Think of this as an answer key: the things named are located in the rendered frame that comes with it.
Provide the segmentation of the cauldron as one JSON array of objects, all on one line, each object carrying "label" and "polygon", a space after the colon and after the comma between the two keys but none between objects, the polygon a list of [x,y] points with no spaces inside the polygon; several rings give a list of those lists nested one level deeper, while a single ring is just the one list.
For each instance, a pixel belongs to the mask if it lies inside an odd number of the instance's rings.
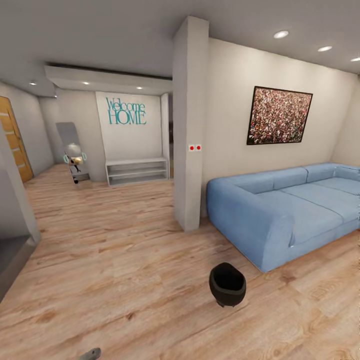
[{"label": "cauldron", "polygon": [[209,287],[216,302],[221,306],[235,306],[246,295],[246,278],[234,266],[223,262],[214,267],[209,275]]}]

